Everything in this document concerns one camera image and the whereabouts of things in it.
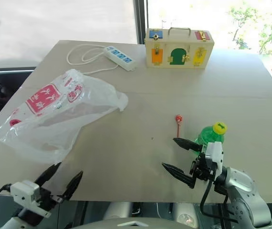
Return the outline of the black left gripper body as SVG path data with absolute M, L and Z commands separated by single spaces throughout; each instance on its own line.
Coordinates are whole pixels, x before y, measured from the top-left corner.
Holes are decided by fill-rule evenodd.
M 52 195 L 51 191 L 40 188 L 39 207 L 51 211 L 56 205 L 63 202 L 63 195 Z

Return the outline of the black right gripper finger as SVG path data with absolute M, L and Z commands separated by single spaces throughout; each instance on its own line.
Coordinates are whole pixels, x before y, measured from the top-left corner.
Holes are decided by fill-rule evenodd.
M 173 138 L 174 142 L 181 148 L 185 150 L 193 150 L 195 152 L 201 152 L 203 145 L 199 145 L 195 142 L 192 142 L 188 139 L 183 139 L 183 138 Z
M 187 176 L 183 170 L 170 165 L 170 164 L 166 164 L 166 163 L 162 163 L 162 166 L 164 167 L 164 169 L 174 178 L 176 178 L 177 180 L 185 183 L 189 188 L 194 188 L 195 186 L 195 179 Z

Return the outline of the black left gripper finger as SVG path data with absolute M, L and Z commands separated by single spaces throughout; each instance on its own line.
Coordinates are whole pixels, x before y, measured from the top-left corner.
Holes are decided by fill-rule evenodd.
M 72 178 L 69 184 L 66 186 L 66 190 L 61 195 L 61 198 L 64 200 L 70 200 L 74 192 L 77 190 L 79 183 L 82 179 L 83 171 L 80 171 L 76 176 Z
M 42 187 L 45 182 L 49 181 L 53 177 L 60 165 L 61 162 L 48 167 L 42 174 L 40 174 L 34 183 Z

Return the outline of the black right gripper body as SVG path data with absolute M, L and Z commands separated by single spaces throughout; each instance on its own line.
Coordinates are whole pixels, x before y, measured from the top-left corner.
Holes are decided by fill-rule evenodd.
M 204 153 L 200 153 L 198 157 L 192 161 L 189 174 L 194 179 L 200 180 L 215 180 L 217 171 L 217 163 L 213 162 L 211 158 L 206 158 Z

